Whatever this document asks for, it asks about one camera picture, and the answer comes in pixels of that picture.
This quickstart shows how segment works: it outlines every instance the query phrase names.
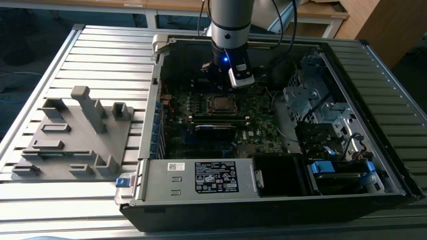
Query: slotted aluminum surface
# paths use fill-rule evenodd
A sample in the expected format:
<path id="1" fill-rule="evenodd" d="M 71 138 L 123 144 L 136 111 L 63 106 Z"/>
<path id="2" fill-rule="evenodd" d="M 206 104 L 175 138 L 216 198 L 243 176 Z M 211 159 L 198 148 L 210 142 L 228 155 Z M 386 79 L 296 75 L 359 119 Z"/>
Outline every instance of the slotted aluminum surface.
<path id="1" fill-rule="evenodd" d="M 328 231 L 427 227 L 427 200 L 402 209 L 383 210 L 340 224 L 252 228 L 214 232 L 139 232 L 115 205 L 112 182 L 18 183 L 11 181 L 11 170 L 20 160 L 22 150 L 30 144 L 44 113 L 36 108 L 46 97 L 66 98 L 68 105 L 75 85 L 91 88 L 91 97 L 100 98 L 104 106 L 120 101 L 135 108 L 128 134 L 123 172 L 136 169 L 144 109 L 154 62 L 152 37 L 155 34 L 195 35 L 194 31 L 150 30 L 142 28 L 86 26 L 74 30 L 64 47 L 46 72 L 46 85 L 38 93 L 34 106 L 27 104 L 28 116 L 16 122 L 6 136 L 0 161 L 0 239 L 24 239 L 55 236 L 72 239 L 142 238 L 278 235 Z M 276 39 L 268 35 L 256 38 Z M 354 40 L 299 38 L 302 41 L 327 42 L 351 76 L 371 112 L 395 145 L 415 180 L 427 189 L 427 129 L 426 119 L 402 92 L 399 83 L 376 60 L 367 46 Z"/>

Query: power supply label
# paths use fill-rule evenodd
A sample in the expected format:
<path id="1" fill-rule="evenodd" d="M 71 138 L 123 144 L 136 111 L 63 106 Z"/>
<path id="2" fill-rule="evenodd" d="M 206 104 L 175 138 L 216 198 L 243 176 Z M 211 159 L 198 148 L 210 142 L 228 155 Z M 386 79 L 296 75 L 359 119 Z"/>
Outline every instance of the power supply label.
<path id="1" fill-rule="evenodd" d="M 235 161 L 196 162 L 194 167 L 198 194 L 239 192 Z"/>

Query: barcode sticker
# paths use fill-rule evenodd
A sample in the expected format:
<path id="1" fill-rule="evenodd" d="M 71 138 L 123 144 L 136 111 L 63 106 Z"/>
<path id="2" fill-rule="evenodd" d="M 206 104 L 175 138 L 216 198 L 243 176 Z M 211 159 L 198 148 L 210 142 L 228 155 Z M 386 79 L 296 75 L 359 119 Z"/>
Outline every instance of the barcode sticker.
<path id="1" fill-rule="evenodd" d="M 123 4 L 126 7 L 142 8 L 143 4 Z"/>
<path id="2" fill-rule="evenodd" d="M 168 171 L 184 171 L 186 170 L 186 163 L 183 162 L 170 162 L 167 164 Z"/>

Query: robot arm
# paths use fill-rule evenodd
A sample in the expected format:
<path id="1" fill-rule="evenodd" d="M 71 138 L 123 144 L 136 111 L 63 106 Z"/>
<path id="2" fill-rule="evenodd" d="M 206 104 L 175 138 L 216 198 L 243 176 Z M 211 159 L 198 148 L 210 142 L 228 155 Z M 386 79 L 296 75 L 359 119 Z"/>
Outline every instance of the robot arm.
<path id="1" fill-rule="evenodd" d="M 212 0 L 212 63 L 228 71 L 232 88 L 255 82 L 247 41 L 255 0 Z"/>

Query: desk leg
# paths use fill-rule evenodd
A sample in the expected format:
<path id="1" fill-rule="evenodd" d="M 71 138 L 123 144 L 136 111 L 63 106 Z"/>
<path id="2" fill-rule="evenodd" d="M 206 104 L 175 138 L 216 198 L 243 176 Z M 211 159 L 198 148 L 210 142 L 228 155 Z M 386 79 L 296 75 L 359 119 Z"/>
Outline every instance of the desk leg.
<path id="1" fill-rule="evenodd" d="M 147 18 L 147 28 L 158 29 L 158 10 L 156 9 L 144 9 L 146 18 Z"/>
<path id="2" fill-rule="evenodd" d="M 326 28 L 326 31 L 323 33 L 323 38 L 327 38 L 327 39 L 332 39 L 335 38 L 335 34 L 338 33 L 339 29 L 340 29 L 340 26 L 343 24 L 343 19 L 340 18 L 335 18 L 330 25 L 327 25 L 327 28 Z"/>

